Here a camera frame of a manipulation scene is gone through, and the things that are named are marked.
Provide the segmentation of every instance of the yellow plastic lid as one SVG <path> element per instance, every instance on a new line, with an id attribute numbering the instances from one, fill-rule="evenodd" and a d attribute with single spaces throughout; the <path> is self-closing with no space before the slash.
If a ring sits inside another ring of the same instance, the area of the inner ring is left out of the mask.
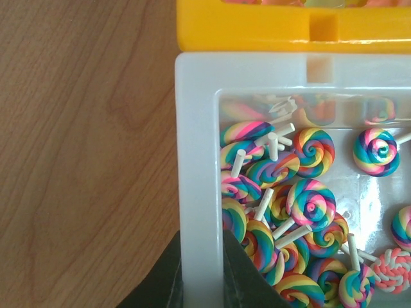
<path id="1" fill-rule="evenodd" d="M 411 8 L 298 8 L 177 0 L 183 51 L 411 53 Z"/>

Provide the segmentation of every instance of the rainbow swirl lollipop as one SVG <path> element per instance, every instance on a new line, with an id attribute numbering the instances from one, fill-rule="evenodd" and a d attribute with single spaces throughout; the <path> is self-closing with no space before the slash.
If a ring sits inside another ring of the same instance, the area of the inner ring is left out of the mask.
<path id="1" fill-rule="evenodd" d="M 397 142 L 380 128 L 364 130 L 355 140 L 353 149 L 356 165 L 372 176 L 387 176 L 399 165 Z"/>
<path id="2" fill-rule="evenodd" d="M 247 170 L 246 175 L 262 189 L 274 187 L 291 179 L 300 168 L 300 160 L 292 152 L 278 153 L 278 161 L 260 160 Z"/>
<path id="3" fill-rule="evenodd" d="M 274 131 L 274 126 L 264 121 L 244 121 L 224 129 L 220 133 L 220 146 L 243 140 L 256 140 Z"/>
<path id="4" fill-rule="evenodd" d="M 221 193 L 223 198 L 232 198 L 241 204 L 258 200 L 261 197 L 261 189 L 246 176 L 231 177 L 230 171 L 221 172 Z"/>
<path id="5" fill-rule="evenodd" d="M 230 143 L 220 150 L 220 167 L 222 170 L 232 169 L 232 165 L 234 164 L 238 150 L 245 151 L 245 160 L 243 162 L 244 166 L 263 157 L 265 147 L 256 146 L 254 141 L 239 141 Z"/>
<path id="6" fill-rule="evenodd" d="M 247 223 L 247 231 L 241 245 L 251 261 L 262 272 L 272 261 L 274 241 L 271 231 L 258 220 Z"/>
<path id="7" fill-rule="evenodd" d="M 313 232 L 328 227 L 335 217 L 334 194 L 320 181 L 300 180 L 290 189 L 286 202 L 288 215 L 300 226 L 309 225 Z"/>
<path id="8" fill-rule="evenodd" d="M 347 272 L 338 288 L 340 301 L 345 308 L 365 308 L 370 304 L 375 290 L 374 272 L 361 264 L 360 271 Z"/>
<path id="9" fill-rule="evenodd" d="M 411 252 L 411 205 L 401 209 L 391 223 L 395 242 L 406 252 Z"/>
<path id="10" fill-rule="evenodd" d="M 290 273 L 302 274 L 307 268 L 310 260 L 310 251 L 307 242 L 300 237 L 294 242 L 281 249 L 284 255 L 285 271 Z"/>
<path id="11" fill-rule="evenodd" d="M 335 148 L 331 137 L 318 128 L 302 130 L 294 137 L 295 154 L 300 159 L 297 175 L 316 178 L 323 175 L 334 162 Z"/>
<path id="12" fill-rule="evenodd" d="M 344 264 L 332 258 L 318 259 L 308 265 L 307 276 L 318 283 L 324 292 L 324 308 L 344 308 L 338 297 L 338 286 L 346 273 Z"/>
<path id="13" fill-rule="evenodd" d="M 241 243 L 244 240 L 247 227 L 243 206 L 231 198 L 223 198 L 223 228 L 230 230 Z"/>
<path id="14" fill-rule="evenodd" d="M 297 273 L 285 273 L 274 289 L 291 307 L 322 308 L 324 293 L 311 278 Z"/>
<path id="15" fill-rule="evenodd" d="M 330 226 L 321 231 L 309 233 L 304 238 L 313 256 L 328 258 L 336 254 L 341 245 L 347 241 L 347 234 L 347 221 L 339 213 L 335 213 Z"/>
<path id="16" fill-rule="evenodd" d="M 275 187 L 274 194 L 264 213 L 264 217 L 269 224 L 278 227 L 290 218 L 290 215 L 287 214 L 285 204 L 291 187 L 292 185 L 278 185 Z"/>

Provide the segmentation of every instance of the lollipop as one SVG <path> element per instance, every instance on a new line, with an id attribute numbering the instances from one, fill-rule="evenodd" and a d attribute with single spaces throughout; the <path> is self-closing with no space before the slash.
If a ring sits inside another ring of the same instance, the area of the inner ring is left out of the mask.
<path id="1" fill-rule="evenodd" d="M 246 176 L 239 175 L 237 178 L 233 178 L 230 171 L 222 171 L 221 181 L 223 198 L 232 198 L 244 204 L 258 200 L 261 197 L 259 186 Z"/>
<path id="2" fill-rule="evenodd" d="M 320 286 L 305 275 L 285 273 L 274 289 L 291 307 L 322 308 L 324 305 L 324 293 Z"/>
<path id="3" fill-rule="evenodd" d="M 358 262 L 354 235 L 348 234 L 348 246 L 353 270 L 346 273 L 338 288 L 340 301 L 345 308 L 367 307 L 375 289 L 374 272 Z"/>
<path id="4" fill-rule="evenodd" d="M 343 308 L 338 297 L 338 285 L 346 273 L 344 264 L 332 258 L 318 259 L 308 265 L 306 274 L 323 290 L 325 308 Z"/>
<path id="5" fill-rule="evenodd" d="M 287 214 L 285 204 L 291 187 L 292 185 L 276 186 L 272 199 L 270 200 L 267 210 L 264 213 L 264 217 L 268 223 L 274 225 L 275 227 L 280 226 L 283 222 L 290 218 L 290 215 Z"/>
<path id="6" fill-rule="evenodd" d="M 247 231 L 241 245 L 258 271 L 265 270 L 272 261 L 274 242 L 271 231 L 262 222 L 250 220 L 247 223 Z"/>
<path id="7" fill-rule="evenodd" d="M 313 232 L 328 227 L 335 217 L 335 197 L 320 181 L 300 180 L 288 193 L 286 211 L 290 218 L 273 232 L 275 239 L 294 223 L 309 225 Z"/>
<path id="8" fill-rule="evenodd" d="M 355 140 L 353 149 L 356 165 L 372 176 L 387 176 L 399 165 L 397 142 L 380 128 L 364 130 Z"/>
<path id="9" fill-rule="evenodd" d="M 284 268 L 284 255 L 282 252 L 279 252 L 275 266 L 273 266 L 271 270 L 263 275 L 270 286 L 275 286 L 281 281 L 281 279 L 283 279 Z"/>
<path id="10" fill-rule="evenodd" d="M 304 238 L 312 255 L 318 258 L 328 258 L 336 254 L 342 244 L 347 241 L 347 233 L 347 221 L 339 213 L 335 213 L 330 226 L 321 231 L 309 233 Z"/>
<path id="11" fill-rule="evenodd" d="M 253 141 L 239 141 L 231 143 L 220 151 L 220 167 L 222 170 L 230 170 L 235 162 L 238 151 L 245 151 L 242 165 L 259 160 L 264 155 L 264 147 L 256 146 Z"/>
<path id="12" fill-rule="evenodd" d="M 303 237 L 281 248 L 284 254 L 285 271 L 291 273 L 304 273 L 310 260 L 310 251 Z"/>
<path id="13" fill-rule="evenodd" d="M 265 159 L 254 163 L 246 175 L 261 188 L 275 187 L 291 179 L 300 167 L 300 160 L 291 152 L 278 153 L 278 161 Z"/>
<path id="14" fill-rule="evenodd" d="M 384 292 L 400 293 L 411 284 L 411 256 L 400 248 L 387 249 L 379 262 L 371 265 L 376 285 Z"/>
<path id="15" fill-rule="evenodd" d="M 223 228 L 230 230 L 241 243 L 244 240 L 247 218 L 243 206 L 236 200 L 223 198 Z"/>
<path id="16" fill-rule="evenodd" d="M 220 146 L 243 140 L 256 140 L 274 131 L 274 126 L 264 121 L 245 121 L 231 125 L 220 133 Z"/>
<path id="17" fill-rule="evenodd" d="M 411 205 L 396 214 L 391 223 L 391 233 L 398 246 L 411 252 Z"/>
<path id="18" fill-rule="evenodd" d="M 335 148 L 331 137 L 318 128 L 302 130 L 294 137 L 295 154 L 300 159 L 297 175 L 316 178 L 323 175 L 334 162 Z"/>

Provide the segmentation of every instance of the wood grain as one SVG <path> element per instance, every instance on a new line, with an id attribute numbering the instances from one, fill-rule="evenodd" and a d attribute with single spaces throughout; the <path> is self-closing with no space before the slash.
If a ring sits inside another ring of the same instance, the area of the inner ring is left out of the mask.
<path id="1" fill-rule="evenodd" d="M 174 7 L 0 1 L 1 307 L 113 307 L 178 230 Z"/>

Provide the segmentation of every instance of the clear plastic tray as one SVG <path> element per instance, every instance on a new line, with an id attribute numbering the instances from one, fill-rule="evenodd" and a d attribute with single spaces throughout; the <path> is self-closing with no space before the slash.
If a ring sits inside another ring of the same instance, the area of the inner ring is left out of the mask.
<path id="1" fill-rule="evenodd" d="M 314 55 L 286 53 L 186 53 L 176 63 L 182 275 L 186 307 L 222 307 L 222 215 L 220 129 L 247 119 L 276 121 L 256 95 L 324 94 L 333 108 L 323 129 L 336 148 L 331 169 L 319 178 L 335 194 L 337 211 L 356 234 L 359 249 L 379 256 L 395 247 L 389 225 L 408 204 L 411 142 L 400 146 L 398 170 L 385 178 L 361 172 L 353 162 L 353 142 L 378 112 L 369 98 L 395 101 L 395 119 L 373 123 L 394 136 L 411 131 L 411 56 Z M 233 113 L 230 104 L 247 107 Z M 311 126 L 291 117 L 297 129 Z M 377 290 L 370 307 L 410 307 L 411 293 Z"/>

